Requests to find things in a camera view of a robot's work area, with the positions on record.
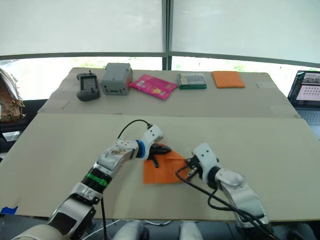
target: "laptop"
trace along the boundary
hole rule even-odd
[[[320,139],[320,71],[299,70],[288,100]]]

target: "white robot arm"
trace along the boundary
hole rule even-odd
[[[192,152],[193,157],[186,159],[187,165],[191,168],[187,179],[190,180],[196,174],[209,187],[220,189],[230,201],[230,204],[242,211],[253,215],[269,228],[269,219],[255,192],[247,184],[245,176],[222,168],[219,160],[207,143],[202,143]],[[242,230],[252,230],[254,226],[240,216],[235,214],[236,225]]]
[[[117,139],[100,155],[83,180],[75,185],[46,225],[34,226],[12,240],[80,239],[96,213],[93,205],[100,202],[103,191],[120,167],[126,161],[135,158],[146,160],[152,144],[162,138],[160,128],[152,125],[141,140]],[[209,187],[221,189],[232,206],[252,214],[266,226],[269,224],[258,196],[248,186],[243,175],[221,168],[207,143],[199,145],[192,153],[194,156],[186,159],[187,165],[191,168],[189,179],[199,173]],[[237,226],[242,230],[254,229],[254,226],[238,213],[235,213],[235,219]]]
[[[152,125],[141,140],[117,139],[104,151],[93,167],[72,189],[69,196],[53,212],[47,224],[34,226],[12,240],[77,240],[86,231],[103,191],[129,160],[148,158],[150,147],[163,138],[163,133]]]

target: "pink package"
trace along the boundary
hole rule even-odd
[[[132,82],[130,86],[146,94],[166,100],[177,87],[177,84],[144,74],[138,80]]]

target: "tape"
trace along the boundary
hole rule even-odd
[[[17,209],[18,209],[18,206],[16,206],[15,208],[10,208],[10,207],[5,206],[0,211],[0,214],[15,215]]]

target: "gray box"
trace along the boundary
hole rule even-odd
[[[129,63],[108,63],[100,85],[105,95],[128,95],[132,78]]]

